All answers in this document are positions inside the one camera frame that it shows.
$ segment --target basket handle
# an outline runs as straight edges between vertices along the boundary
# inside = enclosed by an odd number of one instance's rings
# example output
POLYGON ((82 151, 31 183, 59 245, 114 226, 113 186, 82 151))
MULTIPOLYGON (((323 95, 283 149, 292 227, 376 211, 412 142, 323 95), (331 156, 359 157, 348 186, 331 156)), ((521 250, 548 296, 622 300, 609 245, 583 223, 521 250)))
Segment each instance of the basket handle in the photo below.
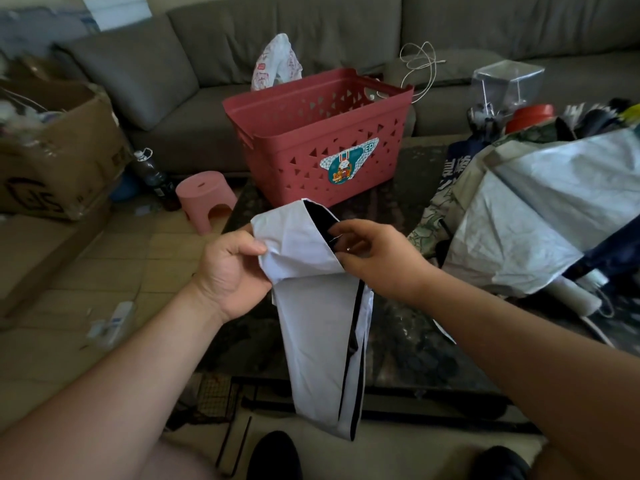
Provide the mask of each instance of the basket handle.
POLYGON ((250 149, 253 149, 253 141, 249 137, 249 135, 247 135, 247 133, 245 133, 244 131, 242 131, 242 129, 238 127, 236 127, 236 132, 238 134, 238 138, 244 141, 244 144, 247 145, 250 149))
POLYGON ((407 92, 407 90, 413 89, 413 86, 411 86, 410 84, 408 84, 404 88, 396 88, 391 84, 385 84, 384 82, 380 82, 379 80, 373 79, 372 77, 368 77, 365 75, 360 75, 358 77, 361 79, 363 85, 368 89, 373 89, 374 91, 379 91, 381 93, 388 94, 389 96, 396 96, 398 94, 407 92))

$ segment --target shoe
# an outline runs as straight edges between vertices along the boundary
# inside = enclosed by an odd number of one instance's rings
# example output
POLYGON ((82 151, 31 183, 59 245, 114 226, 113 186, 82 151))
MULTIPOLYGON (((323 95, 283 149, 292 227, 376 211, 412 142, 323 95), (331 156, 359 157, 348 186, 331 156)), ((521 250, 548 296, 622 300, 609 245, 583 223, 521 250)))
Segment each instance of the shoe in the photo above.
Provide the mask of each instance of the shoe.
POLYGON ((272 431, 258 442, 249 460, 246 480, 302 480, 300 458, 284 431, 272 431))
POLYGON ((515 451, 494 446, 478 455, 469 480, 526 480, 529 465, 515 451))

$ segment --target red plastic basket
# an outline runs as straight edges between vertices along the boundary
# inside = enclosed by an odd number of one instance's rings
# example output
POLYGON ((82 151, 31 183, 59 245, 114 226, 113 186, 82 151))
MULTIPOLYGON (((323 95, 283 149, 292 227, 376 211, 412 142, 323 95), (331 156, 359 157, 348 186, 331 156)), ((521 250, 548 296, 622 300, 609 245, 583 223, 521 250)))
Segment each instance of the red plastic basket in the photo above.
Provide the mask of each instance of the red plastic basket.
POLYGON ((256 186, 274 207, 327 207, 389 180, 413 88, 336 69, 223 102, 256 186), (388 95, 371 101, 365 89, 388 95))

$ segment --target hand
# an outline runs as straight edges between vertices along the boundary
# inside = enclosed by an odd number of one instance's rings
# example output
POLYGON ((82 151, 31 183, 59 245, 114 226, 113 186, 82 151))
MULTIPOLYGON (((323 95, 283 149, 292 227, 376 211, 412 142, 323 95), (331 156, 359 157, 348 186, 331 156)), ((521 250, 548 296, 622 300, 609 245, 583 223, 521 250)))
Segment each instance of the hand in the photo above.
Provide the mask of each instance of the hand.
POLYGON ((205 247, 193 282, 204 298, 220 307, 224 322, 249 312, 271 289, 258 264, 265 252, 267 246, 253 237, 251 224, 205 247))
POLYGON ((390 225, 362 219, 338 222, 329 233, 340 235, 335 255, 347 273, 386 298, 418 304, 426 276, 436 268, 404 235, 390 225), (358 257, 366 253, 368 257, 358 257))

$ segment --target sofa seat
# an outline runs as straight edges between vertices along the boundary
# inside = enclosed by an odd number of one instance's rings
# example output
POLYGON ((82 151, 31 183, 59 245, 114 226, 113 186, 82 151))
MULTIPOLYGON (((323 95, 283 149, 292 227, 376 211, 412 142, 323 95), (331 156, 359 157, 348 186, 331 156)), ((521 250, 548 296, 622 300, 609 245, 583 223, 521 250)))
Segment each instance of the sofa seat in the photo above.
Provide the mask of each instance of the sofa seat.
MULTIPOLYGON (((613 97, 640 101, 640 51, 525 61, 545 67, 539 103, 551 103, 561 114, 567 104, 606 103, 613 97)), ((472 104, 469 86, 433 88, 418 103, 415 136, 469 132, 466 112, 472 104)))
POLYGON ((249 171, 224 99, 249 91, 249 86, 219 86, 198 90, 151 131, 128 129, 135 149, 149 147, 160 168, 172 175, 216 170, 229 177, 249 171))

